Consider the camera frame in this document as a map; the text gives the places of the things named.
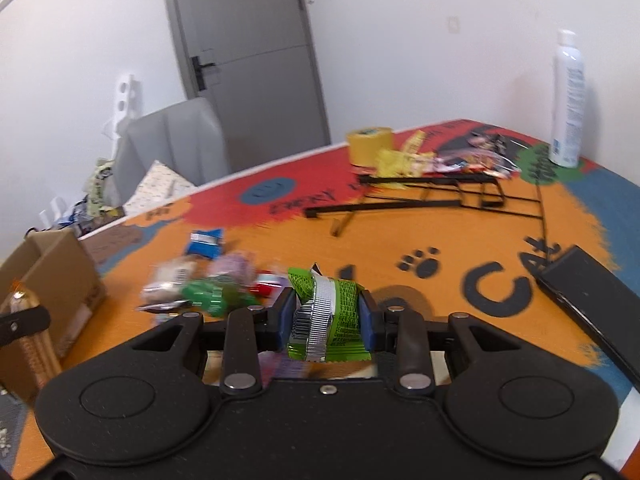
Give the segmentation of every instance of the gray chair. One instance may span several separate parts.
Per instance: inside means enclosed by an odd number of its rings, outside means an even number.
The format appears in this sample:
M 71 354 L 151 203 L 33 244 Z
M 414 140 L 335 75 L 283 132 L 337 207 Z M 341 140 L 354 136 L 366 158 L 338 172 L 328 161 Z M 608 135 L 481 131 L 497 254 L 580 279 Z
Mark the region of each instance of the gray chair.
M 196 186 L 230 173 L 222 128 L 205 98 L 131 121 L 113 163 L 113 187 L 120 204 L 131 198 L 155 160 Z

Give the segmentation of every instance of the silver bolt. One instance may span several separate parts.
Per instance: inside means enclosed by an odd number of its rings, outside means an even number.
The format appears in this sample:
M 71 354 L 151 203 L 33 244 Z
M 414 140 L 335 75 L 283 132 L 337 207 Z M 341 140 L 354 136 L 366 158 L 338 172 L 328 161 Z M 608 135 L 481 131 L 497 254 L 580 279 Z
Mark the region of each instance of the silver bolt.
M 400 377 L 400 385 L 407 390 L 423 390 L 431 386 L 431 379 L 424 374 L 406 374 Z
M 333 384 L 323 384 L 320 386 L 320 393 L 323 395 L 334 395 L 338 393 L 338 388 Z
M 232 390 L 246 390 L 255 384 L 255 377 L 249 374 L 231 374 L 225 377 L 225 386 Z

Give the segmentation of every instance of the painted table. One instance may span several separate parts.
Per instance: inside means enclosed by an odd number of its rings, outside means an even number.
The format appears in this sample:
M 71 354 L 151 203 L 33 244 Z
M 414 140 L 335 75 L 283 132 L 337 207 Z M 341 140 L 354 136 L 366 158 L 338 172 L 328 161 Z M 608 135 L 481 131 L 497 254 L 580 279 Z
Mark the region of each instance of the painted table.
M 606 459 L 640 480 L 640 396 L 529 273 L 543 251 L 558 254 L 577 244 L 640 294 L 640 189 L 587 160 L 576 170 L 552 166 L 546 144 L 473 121 L 423 128 L 423 148 L 466 146 L 474 129 L 508 136 L 508 157 L 522 168 L 521 177 L 504 184 L 509 195 L 535 198 L 539 177 L 547 247 L 538 220 L 458 208 L 360 213 L 340 237 L 332 237 L 331 218 L 305 219 L 302 209 L 356 200 L 362 190 L 347 148 L 331 146 L 224 178 L 85 238 L 109 298 L 63 365 L 71 367 L 148 329 L 152 317 L 134 307 L 150 266 L 180 255 L 191 231 L 223 227 L 226 248 L 252 252 L 258 267 L 317 262 L 325 275 L 356 279 L 378 302 L 408 303 L 431 318 L 466 311 L 588 367 L 613 387 L 621 405 Z M 411 133 L 398 134 L 398 145 Z M 364 365 L 344 366 L 351 368 L 327 375 Z M 49 457 L 28 413 L 14 476 L 24 478 Z

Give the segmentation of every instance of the door frame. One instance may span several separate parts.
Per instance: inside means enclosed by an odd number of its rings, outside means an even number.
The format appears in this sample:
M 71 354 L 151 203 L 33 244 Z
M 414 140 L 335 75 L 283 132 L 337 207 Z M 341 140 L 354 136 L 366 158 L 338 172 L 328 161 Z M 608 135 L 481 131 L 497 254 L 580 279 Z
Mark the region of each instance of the door frame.
M 329 121 L 324 106 L 324 94 L 322 93 L 322 83 L 320 81 L 320 73 L 318 70 L 318 60 L 316 59 L 316 48 L 311 34 L 311 24 L 309 23 L 308 12 L 306 10 L 305 0 L 298 0 L 300 5 L 300 17 L 302 18 L 303 30 L 305 31 L 305 39 L 308 44 L 309 56 L 311 60 L 311 69 L 313 72 L 314 83 L 316 86 L 316 96 L 318 97 L 318 107 L 322 120 L 322 133 L 325 145 L 331 143 L 329 133 Z M 196 83 L 196 75 L 191 65 L 191 59 L 187 50 L 187 41 L 182 28 L 180 19 L 180 11 L 178 10 L 178 0 L 164 0 L 166 5 L 167 17 L 169 19 L 169 28 L 171 30 L 172 40 L 174 42 L 175 55 L 178 59 L 178 68 L 180 78 L 184 86 L 184 92 L 187 99 L 198 97 L 198 86 Z

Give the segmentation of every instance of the white bottle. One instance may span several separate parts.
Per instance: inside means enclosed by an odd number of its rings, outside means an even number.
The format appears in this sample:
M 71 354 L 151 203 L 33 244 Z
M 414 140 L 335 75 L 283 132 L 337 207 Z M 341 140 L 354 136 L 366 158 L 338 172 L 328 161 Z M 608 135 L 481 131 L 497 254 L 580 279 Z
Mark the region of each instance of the white bottle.
M 554 58 L 556 95 L 549 160 L 558 166 L 576 168 L 580 160 L 582 119 L 586 88 L 582 54 L 575 47 L 575 33 L 558 32 Z

